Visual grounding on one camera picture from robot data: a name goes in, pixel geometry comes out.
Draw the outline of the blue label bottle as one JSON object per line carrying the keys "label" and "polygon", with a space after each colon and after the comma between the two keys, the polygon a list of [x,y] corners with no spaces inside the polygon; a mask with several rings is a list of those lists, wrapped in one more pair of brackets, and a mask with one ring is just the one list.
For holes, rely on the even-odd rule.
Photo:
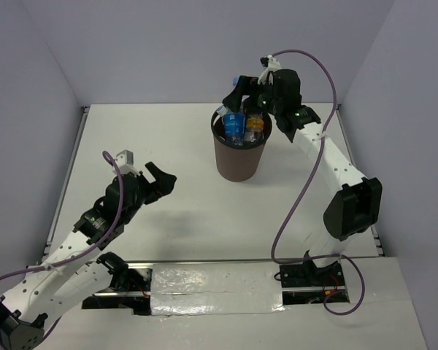
{"label": "blue label bottle", "polygon": [[216,112],[223,122],[225,140],[229,144],[242,146],[246,116],[241,112],[232,112],[225,106],[218,107]]}

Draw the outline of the clear bottle orange label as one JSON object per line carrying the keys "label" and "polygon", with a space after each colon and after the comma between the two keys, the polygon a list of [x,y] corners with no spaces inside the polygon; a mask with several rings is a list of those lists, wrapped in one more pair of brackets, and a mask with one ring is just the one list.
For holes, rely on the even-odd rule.
{"label": "clear bottle orange label", "polygon": [[261,139],[264,130],[264,119],[262,114],[250,114],[245,123],[243,142],[254,144]]}

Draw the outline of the blue cap bottle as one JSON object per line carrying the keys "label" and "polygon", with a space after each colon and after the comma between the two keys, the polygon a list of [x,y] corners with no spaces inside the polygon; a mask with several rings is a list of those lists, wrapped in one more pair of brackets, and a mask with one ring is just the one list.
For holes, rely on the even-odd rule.
{"label": "blue cap bottle", "polygon": [[246,78],[244,76],[238,76],[234,80],[234,89],[231,94],[231,110],[238,112],[242,104],[242,98],[247,91]]}

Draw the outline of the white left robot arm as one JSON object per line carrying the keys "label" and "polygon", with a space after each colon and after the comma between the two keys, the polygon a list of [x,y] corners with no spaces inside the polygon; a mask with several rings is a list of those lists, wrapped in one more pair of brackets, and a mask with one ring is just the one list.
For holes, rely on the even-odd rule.
{"label": "white left robot arm", "polygon": [[104,196],[82,214],[64,242],[23,280],[0,295],[0,349],[34,349],[69,309],[103,289],[128,286],[135,271],[106,248],[139,209],[169,195],[176,176],[146,163],[149,182],[122,166]]}

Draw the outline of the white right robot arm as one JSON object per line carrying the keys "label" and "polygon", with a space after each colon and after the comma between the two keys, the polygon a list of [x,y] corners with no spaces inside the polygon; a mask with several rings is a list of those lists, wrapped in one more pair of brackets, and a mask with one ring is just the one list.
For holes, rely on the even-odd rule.
{"label": "white right robot arm", "polygon": [[359,171],[327,135],[322,121],[303,105],[301,82],[291,69],[265,69],[258,77],[240,76],[223,105],[232,112],[271,115],[278,129],[311,161],[312,176],[321,174],[333,197],[323,213],[325,230],[302,258],[278,260],[282,285],[323,286],[334,281],[339,259],[350,239],[378,220],[383,187],[379,179]]}

